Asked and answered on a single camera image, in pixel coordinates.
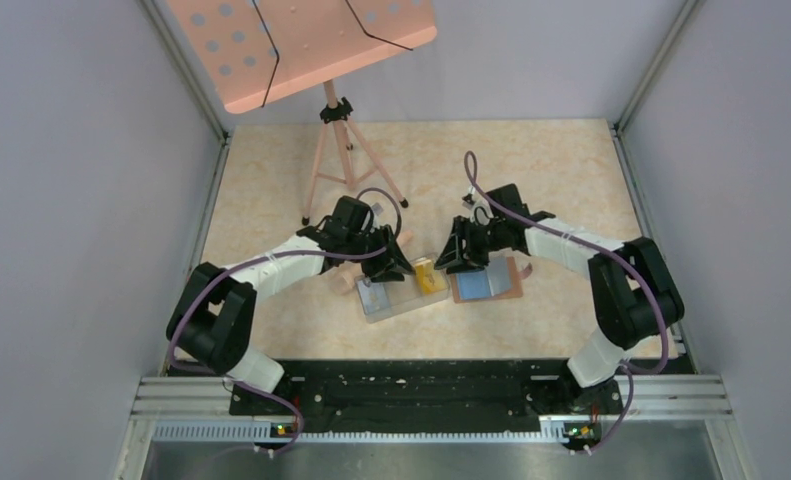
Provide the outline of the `clear plastic card box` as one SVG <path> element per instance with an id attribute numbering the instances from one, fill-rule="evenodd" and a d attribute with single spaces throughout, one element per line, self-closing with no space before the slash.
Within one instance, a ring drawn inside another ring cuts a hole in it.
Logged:
<path id="1" fill-rule="evenodd" d="M 432 259 L 435 263 L 435 261 L 437 260 L 437 255 L 429 254 L 421 257 L 416 257 L 411 261 L 412 266 L 417 261 L 425 258 Z M 439 271 L 445 276 L 448 284 L 448 289 L 446 291 L 438 292 L 432 295 L 425 296 L 420 292 L 418 285 L 416 283 L 415 274 L 406 275 L 403 281 L 382 283 L 386 287 L 386 292 L 388 294 L 391 307 L 387 310 L 383 310 L 376 314 L 372 314 L 371 316 L 367 316 L 363 311 L 366 322 L 370 324 L 377 323 L 446 300 L 451 293 L 451 285 L 449 283 L 448 277 L 444 274 L 444 272 L 441 270 Z M 366 280 L 370 282 L 368 279 L 364 277 L 357 278 L 355 284 L 356 290 L 357 290 L 357 283 L 360 282 L 361 280 Z"/>

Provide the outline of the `brown leather card holder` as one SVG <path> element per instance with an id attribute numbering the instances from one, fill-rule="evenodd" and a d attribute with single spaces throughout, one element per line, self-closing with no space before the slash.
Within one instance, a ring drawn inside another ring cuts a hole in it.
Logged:
<path id="1" fill-rule="evenodd" d="M 523 282 L 533 274 L 530 262 L 519 265 L 512 256 L 490 259 L 480 271 L 453 274 L 453 301 L 457 304 L 521 298 Z"/>

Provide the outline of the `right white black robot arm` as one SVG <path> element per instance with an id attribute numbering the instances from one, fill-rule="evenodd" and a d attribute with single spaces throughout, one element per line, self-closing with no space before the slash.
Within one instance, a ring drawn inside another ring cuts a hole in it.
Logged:
<path id="1" fill-rule="evenodd" d="M 434 267 L 447 274 L 488 267 L 492 253 L 509 249 L 553 261 L 590 283 L 596 330 L 566 362 L 557 385 L 560 404 L 583 412 L 598 397 L 597 385 L 611 379 L 644 339 L 668 346 L 668 329 L 685 305 L 654 240 L 608 239 L 577 229 L 555 215 L 533 213 L 516 185 L 490 190 L 485 220 L 457 216 Z"/>

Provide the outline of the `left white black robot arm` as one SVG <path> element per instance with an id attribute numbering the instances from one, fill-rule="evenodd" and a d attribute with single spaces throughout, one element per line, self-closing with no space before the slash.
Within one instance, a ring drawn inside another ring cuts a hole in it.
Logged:
<path id="1" fill-rule="evenodd" d="M 166 327 L 170 348 L 253 387 L 266 412 L 285 410 L 292 388 L 282 380 L 283 366 L 251 344 L 257 303 L 344 263 L 360 266 L 373 283 L 403 282 L 415 270 L 397 243 L 399 233 L 399 225 L 378 224 L 369 204 L 343 196 L 318 224 L 304 225 L 258 257 L 230 267 L 198 265 Z"/>

